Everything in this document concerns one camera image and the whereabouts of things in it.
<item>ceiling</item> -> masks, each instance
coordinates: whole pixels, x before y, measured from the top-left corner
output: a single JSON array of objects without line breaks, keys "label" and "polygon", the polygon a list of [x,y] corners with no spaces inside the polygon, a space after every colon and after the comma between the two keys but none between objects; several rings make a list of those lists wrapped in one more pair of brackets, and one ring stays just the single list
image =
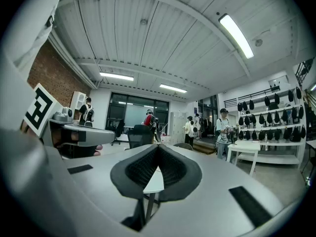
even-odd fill
[{"label": "ceiling", "polygon": [[[246,59],[218,19],[229,14],[254,57]],[[60,0],[52,35],[95,87],[189,102],[315,56],[291,0]],[[261,46],[255,46],[257,39]],[[59,45],[53,45],[61,51]],[[134,77],[101,77],[99,72]],[[175,93],[166,84],[187,90]]]}]

